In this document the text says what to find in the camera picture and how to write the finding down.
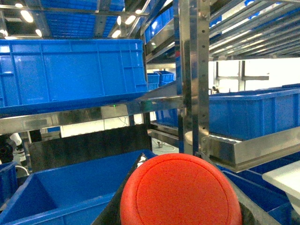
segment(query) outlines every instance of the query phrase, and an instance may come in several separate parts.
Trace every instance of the red round cap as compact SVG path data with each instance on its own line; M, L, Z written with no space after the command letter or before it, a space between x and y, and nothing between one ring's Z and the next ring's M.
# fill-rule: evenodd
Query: red round cap
M238 198L225 176L186 154L154 157L123 190L122 225L242 225Z

